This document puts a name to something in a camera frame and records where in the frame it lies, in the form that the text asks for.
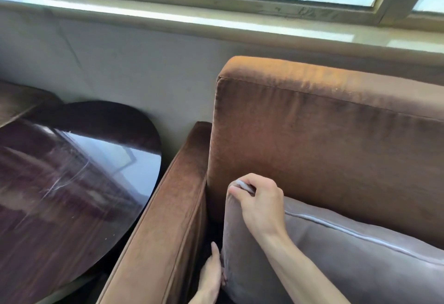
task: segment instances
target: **round table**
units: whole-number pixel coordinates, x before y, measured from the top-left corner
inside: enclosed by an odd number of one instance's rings
[[[34,304],[93,267],[141,214],[160,164],[152,122],[118,103],[0,128],[0,303]]]

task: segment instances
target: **brown armchair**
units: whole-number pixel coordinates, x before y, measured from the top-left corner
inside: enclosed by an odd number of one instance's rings
[[[444,87],[235,57],[213,125],[198,122],[128,241],[100,304],[185,303],[228,184],[249,172],[287,196],[444,248]]]

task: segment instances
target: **pillow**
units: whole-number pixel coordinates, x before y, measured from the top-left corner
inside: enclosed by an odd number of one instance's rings
[[[351,304],[444,303],[444,251],[288,197],[285,213],[292,241]],[[230,194],[222,261],[236,304],[293,304]]]

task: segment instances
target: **window sill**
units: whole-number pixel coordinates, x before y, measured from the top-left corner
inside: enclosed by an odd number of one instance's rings
[[[427,66],[444,64],[444,34],[395,28],[142,3],[130,0],[0,0],[3,8],[34,10],[59,18],[376,58]]]

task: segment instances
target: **white wall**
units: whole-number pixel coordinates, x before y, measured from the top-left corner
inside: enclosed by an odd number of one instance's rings
[[[211,121],[215,80],[235,55],[263,56],[444,84],[444,68],[342,57],[0,10],[0,77],[65,101],[134,106],[170,160],[196,121]]]

